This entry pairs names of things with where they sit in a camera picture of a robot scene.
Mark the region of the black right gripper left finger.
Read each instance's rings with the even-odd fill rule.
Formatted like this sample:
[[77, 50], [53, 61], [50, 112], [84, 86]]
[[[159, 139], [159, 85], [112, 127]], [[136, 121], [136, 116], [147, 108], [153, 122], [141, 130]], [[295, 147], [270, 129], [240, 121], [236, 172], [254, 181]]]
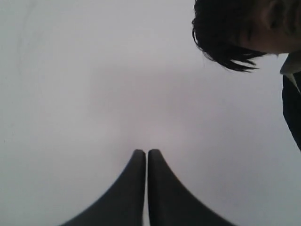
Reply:
[[142, 226], [146, 154], [134, 150], [113, 185], [91, 206], [64, 226]]

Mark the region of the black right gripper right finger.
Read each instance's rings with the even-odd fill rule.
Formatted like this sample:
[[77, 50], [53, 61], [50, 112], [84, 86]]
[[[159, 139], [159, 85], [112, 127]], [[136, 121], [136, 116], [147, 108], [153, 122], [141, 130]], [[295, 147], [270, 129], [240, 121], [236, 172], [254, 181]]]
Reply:
[[233, 225], [180, 182], [158, 149], [148, 152], [147, 195], [151, 226]]

